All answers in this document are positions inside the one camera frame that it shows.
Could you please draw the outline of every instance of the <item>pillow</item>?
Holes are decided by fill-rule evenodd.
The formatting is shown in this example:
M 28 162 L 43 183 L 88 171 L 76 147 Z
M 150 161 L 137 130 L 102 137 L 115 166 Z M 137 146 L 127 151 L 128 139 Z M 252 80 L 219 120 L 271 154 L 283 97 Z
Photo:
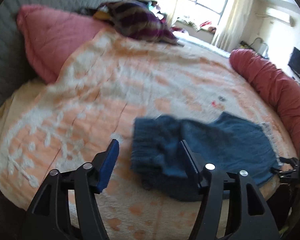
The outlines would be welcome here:
M 261 98 L 274 108 L 300 152 L 300 87 L 282 70 L 253 50 L 238 49 L 230 55 L 232 67 L 243 76 Z
M 30 65 L 46 82 L 56 82 L 66 59 L 105 26 L 105 23 L 76 13 L 41 5 L 24 5 L 17 25 L 25 37 Z
M 162 23 L 149 9 L 138 1 L 108 2 L 106 6 L 112 17 L 114 28 L 122 35 L 136 40 L 159 42 L 176 45 L 176 38 L 165 23 Z

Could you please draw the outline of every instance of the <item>bedspread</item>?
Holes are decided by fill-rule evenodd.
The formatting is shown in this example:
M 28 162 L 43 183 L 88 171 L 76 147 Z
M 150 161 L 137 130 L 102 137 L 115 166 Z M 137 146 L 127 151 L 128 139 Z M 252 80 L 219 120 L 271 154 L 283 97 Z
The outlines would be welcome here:
M 120 153 L 108 187 L 96 195 L 110 239 L 187 239 L 200 203 L 181 203 L 141 187 L 130 170 L 133 122 L 138 116 L 171 114 L 211 122 L 223 111 L 267 122 L 275 151 L 295 156 L 277 114 L 229 65 L 228 59 L 196 46 L 184 48 L 134 41 L 101 31 L 65 62 L 0 143 L 0 190 L 27 209 L 51 169 L 77 169 L 106 149 Z M 269 198 L 278 179 L 261 188 Z M 70 215 L 78 225 L 74 193 Z

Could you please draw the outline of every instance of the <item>blue towel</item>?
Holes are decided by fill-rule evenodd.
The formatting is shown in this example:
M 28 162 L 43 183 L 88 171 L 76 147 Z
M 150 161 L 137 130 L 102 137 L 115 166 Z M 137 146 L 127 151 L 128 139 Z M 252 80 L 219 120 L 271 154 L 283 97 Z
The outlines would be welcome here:
M 279 168 L 262 127 L 226 112 L 207 124 L 167 115 L 135 119 L 131 169 L 142 175 L 147 187 L 180 201 L 202 198 L 178 161 L 181 140 L 187 141 L 199 161 L 203 158 L 226 172 L 246 170 L 259 187 L 273 177 L 271 167 Z

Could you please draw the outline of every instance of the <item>window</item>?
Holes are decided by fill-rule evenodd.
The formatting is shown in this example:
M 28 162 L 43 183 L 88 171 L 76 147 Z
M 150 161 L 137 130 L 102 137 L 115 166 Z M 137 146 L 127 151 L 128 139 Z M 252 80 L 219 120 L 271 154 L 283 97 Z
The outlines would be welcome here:
M 179 15 L 189 18 L 197 24 L 211 21 L 218 25 L 228 0 L 182 0 Z

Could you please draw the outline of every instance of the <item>black gripper frame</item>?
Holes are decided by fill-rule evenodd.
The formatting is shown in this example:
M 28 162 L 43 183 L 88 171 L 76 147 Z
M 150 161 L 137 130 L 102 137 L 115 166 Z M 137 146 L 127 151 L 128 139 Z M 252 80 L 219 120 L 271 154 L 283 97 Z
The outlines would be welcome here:
M 286 159 L 280 157 L 282 163 L 290 164 L 292 169 L 288 171 L 281 171 L 275 168 L 271 168 L 273 174 L 278 174 L 280 178 L 280 183 L 289 184 L 291 186 L 296 186 L 300 184 L 300 160 L 297 158 Z
M 229 215 L 225 236 L 220 239 L 280 239 L 266 200 L 246 171 L 227 173 L 214 165 L 198 163 L 184 140 L 180 142 L 178 152 L 179 156 L 190 160 L 184 161 L 187 176 L 198 187 L 198 193 L 203 195 L 189 240 L 217 239 L 224 190 L 230 190 Z
M 19 234 L 19 240 L 106 240 L 94 194 L 98 190 L 99 171 L 108 154 L 118 156 L 119 143 L 112 140 L 105 152 L 75 171 L 49 172 L 35 194 Z M 68 190 L 74 190 L 80 230 L 71 226 Z

